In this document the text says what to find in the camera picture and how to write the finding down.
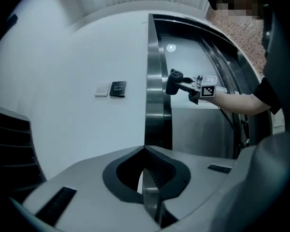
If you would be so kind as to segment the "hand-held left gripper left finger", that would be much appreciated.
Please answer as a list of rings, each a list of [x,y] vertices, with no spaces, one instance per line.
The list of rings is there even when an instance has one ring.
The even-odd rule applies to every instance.
[[[156,232],[160,228],[142,204],[122,202],[105,186],[104,168],[135,147],[79,161],[36,188],[23,202],[32,214],[62,188],[76,194],[55,227],[65,232]]]

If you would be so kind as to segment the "black exit button panel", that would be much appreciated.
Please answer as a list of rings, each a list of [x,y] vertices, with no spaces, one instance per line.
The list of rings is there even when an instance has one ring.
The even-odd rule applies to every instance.
[[[126,89],[126,81],[115,81],[112,82],[110,88],[110,97],[111,98],[124,98],[125,97],[125,89]]]

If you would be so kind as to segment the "dark grey cleaning cloth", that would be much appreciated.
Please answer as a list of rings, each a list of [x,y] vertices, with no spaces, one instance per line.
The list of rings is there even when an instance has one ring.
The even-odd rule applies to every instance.
[[[176,95],[179,90],[177,84],[181,83],[183,81],[183,78],[184,75],[182,72],[171,69],[168,76],[165,93],[167,95]]]

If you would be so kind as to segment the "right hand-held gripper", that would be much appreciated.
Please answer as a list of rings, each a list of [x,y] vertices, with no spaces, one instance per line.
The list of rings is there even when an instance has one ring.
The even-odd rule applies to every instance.
[[[191,102],[198,104],[199,99],[213,98],[216,93],[217,76],[199,75],[194,77],[183,77],[183,81],[177,83],[180,90],[189,92],[188,98]]]

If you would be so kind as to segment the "person's right forearm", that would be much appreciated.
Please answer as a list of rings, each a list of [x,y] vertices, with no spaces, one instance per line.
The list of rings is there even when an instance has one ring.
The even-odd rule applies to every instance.
[[[271,107],[254,94],[227,94],[216,92],[215,96],[207,99],[212,104],[231,113],[254,116],[260,114]]]

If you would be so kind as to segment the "person's black clothing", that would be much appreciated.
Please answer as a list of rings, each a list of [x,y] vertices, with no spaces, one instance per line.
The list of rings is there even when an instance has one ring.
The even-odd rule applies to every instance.
[[[286,131],[290,131],[290,39],[278,16],[269,5],[264,6],[262,45],[266,64],[263,69],[267,84],[254,95],[254,112],[276,113],[282,109]]]

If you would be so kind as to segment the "glass door with frosted stripes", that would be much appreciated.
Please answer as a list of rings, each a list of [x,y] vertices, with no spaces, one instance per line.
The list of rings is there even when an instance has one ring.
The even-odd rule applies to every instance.
[[[161,35],[165,66],[185,76],[200,74],[217,76],[217,85],[226,93],[237,94],[238,88],[222,53],[212,42],[202,37],[189,40]],[[179,90],[171,95],[173,149],[215,158],[236,158],[248,143],[249,131],[243,123],[246,116],[220,110],[217,106],[189,101],[188,93]]]

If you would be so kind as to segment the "white locker cabinet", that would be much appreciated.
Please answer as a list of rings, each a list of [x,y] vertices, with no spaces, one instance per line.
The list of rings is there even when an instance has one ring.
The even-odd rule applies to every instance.
[[[272,112],[271,120],[272,120],[272,128],[273,132],[282,132],[285,130],[285,118],[282,109],[278,110],[275,114]]]

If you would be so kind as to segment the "white wall light switch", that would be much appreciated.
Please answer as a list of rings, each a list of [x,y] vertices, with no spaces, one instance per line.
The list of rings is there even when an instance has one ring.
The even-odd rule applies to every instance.
[[[110,83],[99,84],[94,94],[95,97],[107,97],[109,94]]]

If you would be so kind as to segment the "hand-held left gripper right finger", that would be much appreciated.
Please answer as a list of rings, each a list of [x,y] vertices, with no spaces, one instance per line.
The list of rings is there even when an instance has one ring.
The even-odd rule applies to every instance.
[[[144,207],[161,229],[191,215],[221,187],[235,161],[149,147]]]

